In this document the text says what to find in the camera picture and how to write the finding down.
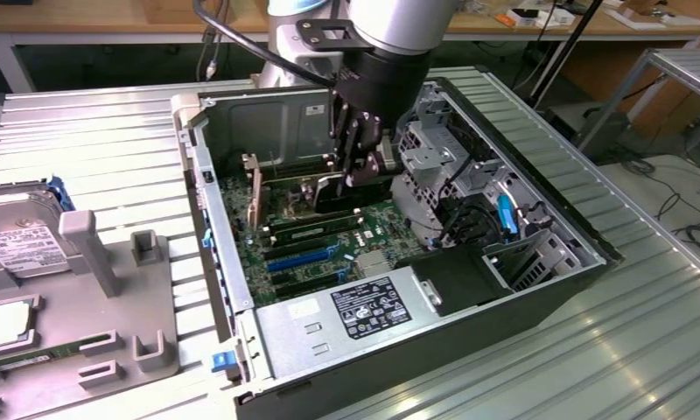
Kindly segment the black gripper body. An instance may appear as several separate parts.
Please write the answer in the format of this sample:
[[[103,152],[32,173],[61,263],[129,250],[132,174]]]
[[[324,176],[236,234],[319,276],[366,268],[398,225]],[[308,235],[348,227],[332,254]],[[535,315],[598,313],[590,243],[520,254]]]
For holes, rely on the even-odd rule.
[[[331,88],[331,130],[358,111],[395,123],[410,110],[432,63],[431,51],[416,55],[390,52],[364,43],[339,43],[340,67]]]

